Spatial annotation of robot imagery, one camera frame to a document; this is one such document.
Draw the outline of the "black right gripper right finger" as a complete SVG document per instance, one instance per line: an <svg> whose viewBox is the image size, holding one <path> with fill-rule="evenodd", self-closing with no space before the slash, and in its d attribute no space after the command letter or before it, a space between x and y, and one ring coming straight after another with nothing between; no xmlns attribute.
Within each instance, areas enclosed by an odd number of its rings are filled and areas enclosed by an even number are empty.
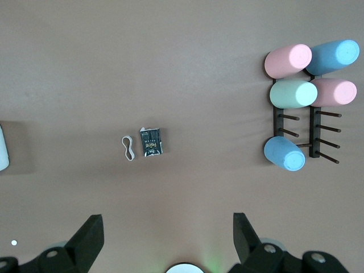
<svg viewBox="0 0 364 273"><path fill-rule="evenodd" d="M233 214L233 241L239 263L227 273L281 273L283 250L261 242L244 213Z"/></svg>

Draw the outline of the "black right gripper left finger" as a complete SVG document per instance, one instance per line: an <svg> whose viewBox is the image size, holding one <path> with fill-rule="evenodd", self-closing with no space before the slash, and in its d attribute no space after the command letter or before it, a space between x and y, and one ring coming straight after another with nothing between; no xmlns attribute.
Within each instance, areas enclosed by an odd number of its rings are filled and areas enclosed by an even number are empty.
<svg viewBox="0 0 364 273"><path fill-rule="evenodd" d="M95 214L64 246L53 247L40 254L40 273L88 273L103 245L103 218Z"/></svg>

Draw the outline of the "white rubber band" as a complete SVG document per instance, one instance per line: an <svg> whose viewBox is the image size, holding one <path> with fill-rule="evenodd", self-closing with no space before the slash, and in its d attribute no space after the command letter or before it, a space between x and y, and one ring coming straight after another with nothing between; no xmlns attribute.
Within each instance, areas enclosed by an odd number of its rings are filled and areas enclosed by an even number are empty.
<svg viewBox="0 0 364 273"><path fill-rule="evenodd" d="M128 161L133 161L135 159L135 153L133 150L133 139L131 136L126 135L121 139L121 143L125 148L125 157Z"/></svg>

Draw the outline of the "black snack wrapper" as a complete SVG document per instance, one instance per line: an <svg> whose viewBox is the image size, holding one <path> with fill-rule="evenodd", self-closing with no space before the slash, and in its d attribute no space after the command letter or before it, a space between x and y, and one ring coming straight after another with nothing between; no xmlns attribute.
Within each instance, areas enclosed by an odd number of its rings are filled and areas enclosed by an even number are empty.
<svg viewBox="0 0 364 273"><path fill-rule="evenodd" d="M144 157L161 155L163 153L162 140L160 137L160 128L140 129Z"/></svg>

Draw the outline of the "small white lidded bin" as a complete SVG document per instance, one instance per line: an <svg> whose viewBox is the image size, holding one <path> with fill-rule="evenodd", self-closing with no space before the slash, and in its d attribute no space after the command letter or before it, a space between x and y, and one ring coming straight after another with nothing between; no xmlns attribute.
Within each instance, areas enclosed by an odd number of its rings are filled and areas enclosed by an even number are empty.
<svg viewBox="0 0 364 273"><path fill-rule="evenodd" d="M0 171L6 169L10 164L9 154L6 146L5 136L0 125Z"/></svg>

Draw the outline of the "blue cup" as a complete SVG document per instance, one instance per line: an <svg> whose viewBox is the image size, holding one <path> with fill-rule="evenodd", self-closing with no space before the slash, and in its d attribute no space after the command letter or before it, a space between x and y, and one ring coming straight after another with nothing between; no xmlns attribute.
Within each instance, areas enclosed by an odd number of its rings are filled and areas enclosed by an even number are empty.
<svg viewBox="0 0 364 273"><path fill-rule="evenodd" d="M287 171L298 171L305 165L305 155L293 142L283 136L270 138L263 149L267 160Z"/></svg>
<svg viewBox="0 0 364 273"><path fill-rule="evenodd" d="M312 59L306 70L309 74L320 76L353 64L359 57L359 44L350 39L336 40L311 48Z"/></svg>

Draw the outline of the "dark wooden cup rack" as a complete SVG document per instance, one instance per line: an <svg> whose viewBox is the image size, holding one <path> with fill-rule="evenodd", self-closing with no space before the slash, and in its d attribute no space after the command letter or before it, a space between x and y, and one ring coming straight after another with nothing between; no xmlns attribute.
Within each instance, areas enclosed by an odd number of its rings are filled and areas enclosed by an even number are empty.
<svg viewBox="0 0 364 273"><path fill-rule="evenodd" d="M307 82L318 78L317 76L311 76L311 79ZM274 79L272 81L272 86L277 81L284 79ZM292 137L298 138L299 134L284 128L284 121L290 119L293 121L299 121L300 118L294 115L288 115L284 111L286 109L276 108L273 104L273 132L275 137L284 137L285 135L290 135ZM298 148L308 148L310 158L324 158L335 164L339 164L340 161L321 152L321 145L331 146L333 148L339 149L340 145L327 141L321 138L321 130L328 130L339 133L341 130L334 127L324 126L321 124L321 117L323 115L331 117L341 117L341 114L332 113L321 110L320 107L313 107L311 105L306 106L309 108L309 142L298 144Z"/></svg>

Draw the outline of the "mint green cup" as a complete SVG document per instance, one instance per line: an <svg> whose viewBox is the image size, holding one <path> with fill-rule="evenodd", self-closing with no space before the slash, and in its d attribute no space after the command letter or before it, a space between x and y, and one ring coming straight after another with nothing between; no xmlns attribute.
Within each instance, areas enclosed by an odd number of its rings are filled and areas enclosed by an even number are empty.
<svg viewBox="0 0 364 273"><path fill-rule="evenodd" d="M311 82L280 80L270 90L270 101L279 109L297 109L315 102L318 90Z"/></svg>

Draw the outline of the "pink cup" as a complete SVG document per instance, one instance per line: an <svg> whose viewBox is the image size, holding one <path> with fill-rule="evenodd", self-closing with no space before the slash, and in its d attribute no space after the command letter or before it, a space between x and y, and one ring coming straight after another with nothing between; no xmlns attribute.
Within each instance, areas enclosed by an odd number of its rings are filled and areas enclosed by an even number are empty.
<svg viewBox="0 0 364 273"><path fill-rule="evenodd" d="M271 51L264 68L273 79L292 76L305 69L312 60L312 51L305 44L293 44Z"/></svg>
<svg viewBox="0 0 364 273"><path fill-rule="evenodd" d="M356 85L338 78L316 78L311 83L317 88L313 107L334 107L351 103L357 95Z"/></svg>

